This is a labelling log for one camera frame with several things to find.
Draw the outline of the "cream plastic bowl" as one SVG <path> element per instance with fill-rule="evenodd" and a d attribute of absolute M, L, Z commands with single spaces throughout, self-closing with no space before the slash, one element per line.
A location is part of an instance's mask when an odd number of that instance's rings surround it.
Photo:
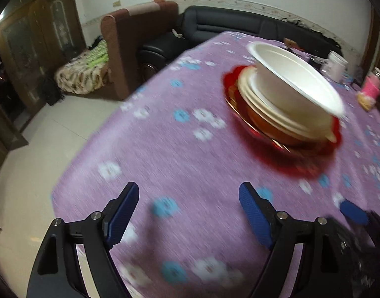
<path fill-rule="evenodd" d="M 254 91 L 256 76 L 254 66 L 245 67 L 239 74 L 237 88 L 243 100 L 261 118 L 285 134 L 305 142 L 338 142 L 338 137 L 333 132 L 334 117 L 328 114 L 325 117 L 317 115 L 302 118 L 284 112 L 262 96 L 261 92 Z"/>

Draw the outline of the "large white foam bowl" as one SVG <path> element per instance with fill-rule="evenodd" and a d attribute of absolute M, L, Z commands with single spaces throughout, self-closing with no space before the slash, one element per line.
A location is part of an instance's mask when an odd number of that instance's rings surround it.
<path fill-rule="evenodd" d="M 345 115 L 335 88 L 300 57 L 265 42 L 252 42 L 247 50 L 256 60 L 251 89 L 261 100 L 303 118 Z"/>

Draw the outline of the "red scalloped plate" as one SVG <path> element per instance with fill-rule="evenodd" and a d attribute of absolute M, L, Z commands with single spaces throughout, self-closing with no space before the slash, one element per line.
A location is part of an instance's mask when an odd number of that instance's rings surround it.
<path fill-rule="evenodd" d="M 245 140 L 253 156 L 269 167 L 293 176 L 317 176 L 325 172 L 335 160 L 335 151 L 342 144 L 341 126 L 338 118 L 333 119 L 332 131 L 335 142 L 301 142 L 286 145 L 267 136 L 251 120 L 246 102 L 240 96 L 237 82 L 247 66 L 233 67 L 221 77 L 224 99 L 236 120 L 236 130 Z"/>

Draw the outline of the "bagged bread bun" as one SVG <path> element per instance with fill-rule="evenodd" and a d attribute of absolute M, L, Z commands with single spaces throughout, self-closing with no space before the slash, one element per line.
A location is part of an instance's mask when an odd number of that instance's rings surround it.
<path fill-rule="evenodd" d="M 362 92 L 357 92 L 356 100 L 366 112 L 370 112 L 376 104 L 375 99 Z"/>

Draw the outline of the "pink sleeved thermos bottle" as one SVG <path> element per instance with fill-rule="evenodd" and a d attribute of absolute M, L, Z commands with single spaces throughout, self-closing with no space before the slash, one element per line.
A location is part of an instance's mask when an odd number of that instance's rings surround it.
<path fill-rule="evenodd" d="M 380 95 L 380 69 L 375 67 L 367 74 L 362 85 L 361 93 L 376 101 Z"/>

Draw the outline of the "white plastic jar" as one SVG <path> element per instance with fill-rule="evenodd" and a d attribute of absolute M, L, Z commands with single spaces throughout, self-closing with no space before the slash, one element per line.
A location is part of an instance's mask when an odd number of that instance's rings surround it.
<path fill-rule="evenodd" d="M 328 58 L 322 64 L 320 72 L 325 78 L 340 83 L 347 66 L 348 61 L 335 51 L 331 50 Z"/>

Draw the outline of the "purple floral tablecloth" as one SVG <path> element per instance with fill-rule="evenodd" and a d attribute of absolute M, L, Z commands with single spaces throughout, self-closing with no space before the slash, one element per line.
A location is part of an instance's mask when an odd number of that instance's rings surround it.
<path fill-rule="evenodd" d="M 380 113 L 365 112 L 347 86 L 336 86 L 342 144 L 325 172 L 287 175 L 250 152 L 221 77 L 253 64 L 254 41 L 225 32 L 184 52 L 120 105 L 53 191 L 56 215 L 76 221 L 137 183 L 140 200 L 111 252 L 136 297 L 249 294 L 268 252 L 240 206 L 243 182 L 297 219 L 342 219 L 344 199 L 380 215 Z"/>

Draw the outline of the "patterned blanket bed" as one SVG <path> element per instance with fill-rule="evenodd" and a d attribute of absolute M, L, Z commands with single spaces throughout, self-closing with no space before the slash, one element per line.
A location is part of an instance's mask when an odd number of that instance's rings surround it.
<path fill-rule="evenodd" d="M 65 93 L 87 95 L 109 83 L 108 71 L 107 42 L 101 39 L 91 50 L 84 50 L 60 67 L 54 74 L 54 80 Z"/>

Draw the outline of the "wooden cabinet door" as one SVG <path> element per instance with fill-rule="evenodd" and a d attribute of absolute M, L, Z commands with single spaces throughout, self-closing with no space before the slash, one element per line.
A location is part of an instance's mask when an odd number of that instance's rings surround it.
<path fill-rule="evenodd" d="M 86 47 L 75 0 L 10 0 L 0 20 L 0 56 L 34 116 L 45 105 L 43 82 Z"/>

